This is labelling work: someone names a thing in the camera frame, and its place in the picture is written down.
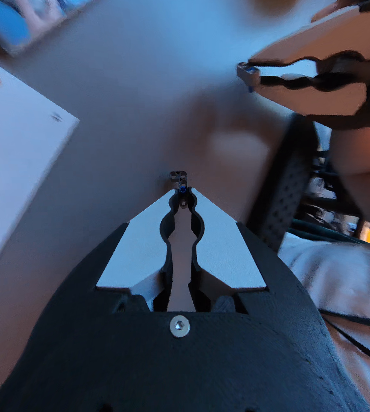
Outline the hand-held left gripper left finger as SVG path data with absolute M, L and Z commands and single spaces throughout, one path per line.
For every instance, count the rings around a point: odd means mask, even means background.
M 172 281 L 166 279 L 172 257 L 168 237 L 175 227 L 178 191 L 171 189 L 129 221 L 96 283 L 96 288 L 142 296 L 150 311 Z

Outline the grey desk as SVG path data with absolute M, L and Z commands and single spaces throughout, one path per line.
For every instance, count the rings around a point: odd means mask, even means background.
M 0 66 L 79 119 L 0 254 L 0 386 L 56 288 L 174 169 L 245 220 L 289 111 L 235 66 L 313 1 L 97 1 Z

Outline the person's right forearm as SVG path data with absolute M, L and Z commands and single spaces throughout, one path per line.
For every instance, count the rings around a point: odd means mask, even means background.
M 342 184 L 370 222 L 370 128 L 332 131 L 330 154 Z

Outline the person's white t-shirt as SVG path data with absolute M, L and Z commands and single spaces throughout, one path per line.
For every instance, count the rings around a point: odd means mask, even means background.
M 370 245 L 328 243 L 286 234 L 280 259 L 326 311 L 328 331 L 348 375 L 370 404 L 370 357 L 332 324 L 370 350 L 370 326 L 334 314 L 370 320 Z

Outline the black perforated chair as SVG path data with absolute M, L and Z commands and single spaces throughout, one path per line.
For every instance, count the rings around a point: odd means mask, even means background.
M 329 151 L 318 149 L 314 124 L 294 114 L 254 203 L 246 226 L 278 252 L 286 233 L 311 241 L 367 244 L 358 236 L 363 213 L 332 167 Z M 357 218 L 351 234 L 323 220 L 324 212 Z

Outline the blue manual booklet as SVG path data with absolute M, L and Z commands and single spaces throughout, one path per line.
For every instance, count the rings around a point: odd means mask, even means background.
M 17 54 L 83 10 L 91 0 L 0 0 L 0 47 Z

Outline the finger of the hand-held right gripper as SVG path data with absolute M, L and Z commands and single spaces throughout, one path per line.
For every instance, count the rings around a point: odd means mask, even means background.
M 347 75 L 263 76 L 256 92 L 302 115 L 352 116 L 367 98 L 366 84 Z
M 343 8 L 309 24 L 266 46 L 248 62 L 282 67 L 303 59 L 322 61 L 347 53 L 370 61 L 370 9 L 365 5 Z

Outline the open instruction booklet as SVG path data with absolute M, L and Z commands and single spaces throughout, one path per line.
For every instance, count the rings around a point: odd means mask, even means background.
M 78 123 L 0 67 L 0 253 Z

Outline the person's right hand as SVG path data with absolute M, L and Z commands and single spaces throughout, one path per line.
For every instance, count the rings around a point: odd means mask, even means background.
M 321 9 L 320 11 L 318 11 L 316 14 L 314 14 L 314 16 L 311 18 L 311 23 L 314 23 L 328 15 L 330 15 L 331 13 L 340 10 L 342 8 L 346 8 L 349 6 L 353 6 L 355 4 L 357 4 L 359 2 L 359 0 L 336 0 L 334 3 L 329 4 L 327 7 Z

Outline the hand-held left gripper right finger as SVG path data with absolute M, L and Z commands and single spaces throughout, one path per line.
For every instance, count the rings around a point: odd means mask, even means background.
M 192 245 L 188 288 L 197 312 L 211 312 L 222 297 L 266 291 L 265 280 L 238 222 L 193 187 L 188 189 Z

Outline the dark grey angled beam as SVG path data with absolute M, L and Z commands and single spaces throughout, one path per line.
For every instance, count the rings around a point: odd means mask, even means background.
M 173 184 L 177 185 L 179 207 L 186 209 L 189 199 L 187 173 L 185 171 L 171 171 L 169 179 Z

